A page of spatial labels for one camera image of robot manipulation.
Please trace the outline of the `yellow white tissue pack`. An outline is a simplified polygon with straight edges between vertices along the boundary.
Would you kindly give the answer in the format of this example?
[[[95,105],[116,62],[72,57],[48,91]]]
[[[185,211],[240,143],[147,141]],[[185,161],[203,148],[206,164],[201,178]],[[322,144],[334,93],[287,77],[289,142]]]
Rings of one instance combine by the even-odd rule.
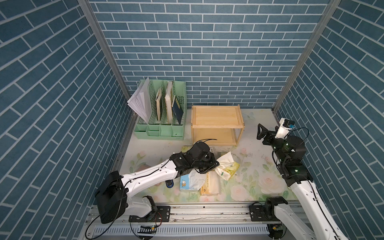
[[[217,161],[220,165],[215,168],[215,172],[225,181],[229,181],[240,167],[233,159],[218,158]]]
[[[218,152],[219,158],[224,158],[224,159],[235,159],[236,155],[232,154],[231,152]]]

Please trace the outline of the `orange beige tissue pack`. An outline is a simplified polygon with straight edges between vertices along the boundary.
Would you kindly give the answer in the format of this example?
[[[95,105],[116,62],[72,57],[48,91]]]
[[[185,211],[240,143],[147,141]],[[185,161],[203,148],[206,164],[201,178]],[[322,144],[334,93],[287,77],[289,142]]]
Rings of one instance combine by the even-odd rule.
[[[206,180],[200,189],[202,196],[215,196],[221,192],[220,177],[215,171],[206,174]]]

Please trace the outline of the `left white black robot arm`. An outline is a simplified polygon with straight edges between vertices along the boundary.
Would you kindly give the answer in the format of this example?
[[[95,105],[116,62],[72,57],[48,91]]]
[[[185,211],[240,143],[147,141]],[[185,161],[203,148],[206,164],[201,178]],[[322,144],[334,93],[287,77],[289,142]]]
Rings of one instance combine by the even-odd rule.
[[[138,198],[138,193],[161,182],[172,184],[174,179],[193,170],[205,174],[219,165],[210,147],[199,141],[185,153],[174,153],[154,167],[124,175],[113,171],[102,181],[95,194],[101,222],[112,223],[125,212],[150,220],[156,214],[157,206],[152,197]]]

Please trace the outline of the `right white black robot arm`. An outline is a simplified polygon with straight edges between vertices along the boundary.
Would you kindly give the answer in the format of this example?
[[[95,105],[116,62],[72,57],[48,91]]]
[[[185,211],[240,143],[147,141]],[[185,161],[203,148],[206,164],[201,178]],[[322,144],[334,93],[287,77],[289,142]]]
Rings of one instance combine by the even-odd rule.
[[[272,147],[272,160],[281,177],[299,200],[307,219],[305,224],[283,197],[267,198],[266,217],[279,220],[297,240],[345,240],[326,204],[323,202],[315,181],[302,159],[307,152],[305,141],[292,133],[295,122],[282,118],[280,125],[269,131],[258,124],[257,139]]]

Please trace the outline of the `yellow floral tissue pack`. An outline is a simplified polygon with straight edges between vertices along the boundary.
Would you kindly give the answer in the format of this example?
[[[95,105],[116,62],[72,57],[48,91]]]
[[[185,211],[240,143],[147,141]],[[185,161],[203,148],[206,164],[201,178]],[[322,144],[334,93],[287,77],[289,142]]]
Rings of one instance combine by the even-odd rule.
[[[184,145],[182,146],[181,148],[181,152],[182,153],[186,153],[187,151],[189,151],[193,146],[192,145]]]

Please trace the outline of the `blue cartoon tissue pack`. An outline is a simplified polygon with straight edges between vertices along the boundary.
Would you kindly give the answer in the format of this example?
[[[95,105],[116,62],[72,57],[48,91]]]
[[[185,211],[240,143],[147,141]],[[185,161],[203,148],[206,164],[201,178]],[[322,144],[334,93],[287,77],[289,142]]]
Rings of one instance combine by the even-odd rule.
[[[196,170],[192,170],[188,175],[180,177],[181,191],[198,191],[206,182],[207,174],[200,174]]]

